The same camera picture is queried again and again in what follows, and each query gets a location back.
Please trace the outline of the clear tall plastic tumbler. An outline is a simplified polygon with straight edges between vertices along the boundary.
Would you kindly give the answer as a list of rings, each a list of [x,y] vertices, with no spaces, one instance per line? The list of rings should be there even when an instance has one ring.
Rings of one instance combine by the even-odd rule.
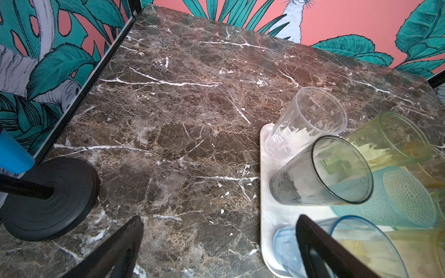
[[[290,158],[324,135],[338,135],[348,124],[346,111],[330,93],[315,87],[300,89],[265,140],[276,159]]]

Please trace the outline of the smoky grey tall tumbler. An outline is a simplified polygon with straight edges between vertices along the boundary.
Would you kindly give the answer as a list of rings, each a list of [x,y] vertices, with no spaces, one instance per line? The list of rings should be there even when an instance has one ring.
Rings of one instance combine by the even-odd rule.
[[[273,198],[289,206],[360,205],[374,190],[370,166],[348,141],[321,136],[272,177]]]

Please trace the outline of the short green tumbler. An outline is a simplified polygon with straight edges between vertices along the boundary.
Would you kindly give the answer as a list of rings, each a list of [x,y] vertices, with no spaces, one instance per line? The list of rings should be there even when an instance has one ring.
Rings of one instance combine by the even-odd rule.
[[[430,193],[431,198],[433,200],[433,204],[436,209],[436,222],[433,225],[435,229],[444,229],[445,228],[445,190],[438,190]]]

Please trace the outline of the short amber tumbler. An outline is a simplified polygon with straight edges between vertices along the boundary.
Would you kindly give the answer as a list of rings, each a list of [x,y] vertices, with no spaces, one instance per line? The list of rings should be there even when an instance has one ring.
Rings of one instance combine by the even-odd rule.
[[[445,187],[445,154],[432,147],[431,159],[423,163],[411,164],[406,169],[425,187],[442,189]]]

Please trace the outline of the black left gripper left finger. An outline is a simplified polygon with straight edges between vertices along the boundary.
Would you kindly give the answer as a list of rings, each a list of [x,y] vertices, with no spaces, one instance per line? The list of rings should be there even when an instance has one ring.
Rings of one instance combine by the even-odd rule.
[[[132,277],[143,233],[144,224],[137,215],[63,276],[65,278]]]

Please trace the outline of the pale blue tall tumbler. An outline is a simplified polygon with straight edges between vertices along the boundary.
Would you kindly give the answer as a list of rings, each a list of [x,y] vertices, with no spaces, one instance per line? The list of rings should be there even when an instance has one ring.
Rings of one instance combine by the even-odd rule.
[[[407,278],[406,267],[396,247],[372,222],[355,215],[315,221],[334,240],[381,278]],[[306,278],[296,238],[296,227],[278,230],[272,242],[278,264],[294,278]]]

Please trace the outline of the tall amber tumbler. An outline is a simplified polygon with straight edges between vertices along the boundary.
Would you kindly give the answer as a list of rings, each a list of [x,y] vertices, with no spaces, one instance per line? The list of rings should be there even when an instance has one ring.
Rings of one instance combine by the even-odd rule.
[[[402,257],[411,278],[445,276],[445,231],[416,229],[385,233]]]

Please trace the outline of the tall green tumbler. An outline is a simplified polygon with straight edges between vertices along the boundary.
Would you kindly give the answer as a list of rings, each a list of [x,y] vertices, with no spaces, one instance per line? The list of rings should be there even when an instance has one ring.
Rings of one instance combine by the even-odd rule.
[[[426,135],[396,112],[382,112],[346,136],[365,158],[371,171],[425,162],[432,157]]]

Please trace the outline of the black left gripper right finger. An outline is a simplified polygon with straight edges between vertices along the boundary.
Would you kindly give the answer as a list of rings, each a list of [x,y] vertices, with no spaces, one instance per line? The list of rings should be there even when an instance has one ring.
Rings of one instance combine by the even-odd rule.
[[[299,216],[296,228],[296,239],[301,258],[309,278],[377,278],[378,275],[360,262],[350,251],[333,238],[334,231],[342,230],[358,233],[382,231],[370,221],[355,215],[346,215],[324,220],[328,230],[321,227],[307,215]]]

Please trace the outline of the frosted teal textured tumbler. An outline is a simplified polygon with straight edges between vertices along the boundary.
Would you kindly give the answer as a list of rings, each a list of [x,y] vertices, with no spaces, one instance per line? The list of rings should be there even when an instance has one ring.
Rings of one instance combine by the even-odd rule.
[[[425,187],[406,169],[387,167],[373,172],[374,190],[361,205],[332,206],[337,216],[356,215],[375,225],[431,228],[437,212]]]

